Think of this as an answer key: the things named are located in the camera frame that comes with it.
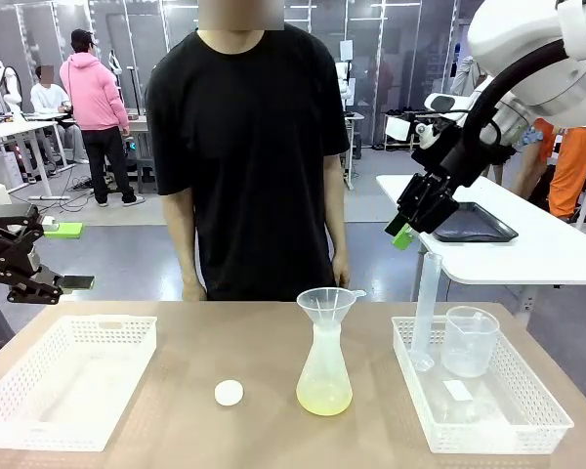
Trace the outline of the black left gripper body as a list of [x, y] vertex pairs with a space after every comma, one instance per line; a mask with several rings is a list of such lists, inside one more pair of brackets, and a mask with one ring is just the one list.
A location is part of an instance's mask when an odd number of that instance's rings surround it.
[[34, 277], [41, 264], [34, 252], [34, 242], [42, 236], [39, 230], [21, 229], [11, 233], [0, 229], [0, 283]]

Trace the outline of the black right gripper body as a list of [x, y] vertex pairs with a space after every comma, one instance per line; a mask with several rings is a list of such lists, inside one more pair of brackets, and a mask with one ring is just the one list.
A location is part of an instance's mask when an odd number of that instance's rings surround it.
[[437, 124], [417, 124], [415, 134], [419, 147], [412, 158], [427, 173], [449, 179], [455, 188], [470, 187], [487, 166], [503, 164], [514, 154], [513, 146], [501, 143], [466, 146], [463, 129], [454, 124], [442, 129]]

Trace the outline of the person's left hand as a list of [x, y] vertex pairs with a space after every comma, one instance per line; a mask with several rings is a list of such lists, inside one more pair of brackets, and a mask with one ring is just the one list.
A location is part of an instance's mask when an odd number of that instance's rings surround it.
[[346, 250], [336, 251], [332, 258], [332, 271], [335, 284], [341, 288], [348, 288], [351, 280], [349, 258]]

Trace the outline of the person's right hand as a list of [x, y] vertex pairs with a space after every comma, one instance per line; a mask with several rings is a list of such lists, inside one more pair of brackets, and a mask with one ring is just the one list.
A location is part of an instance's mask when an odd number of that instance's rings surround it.
[[201, 284], [195, 271], [182, 274], [183, 291], [182, 299], [187, 302], [198, 302], [207, 300], [207, 292]]

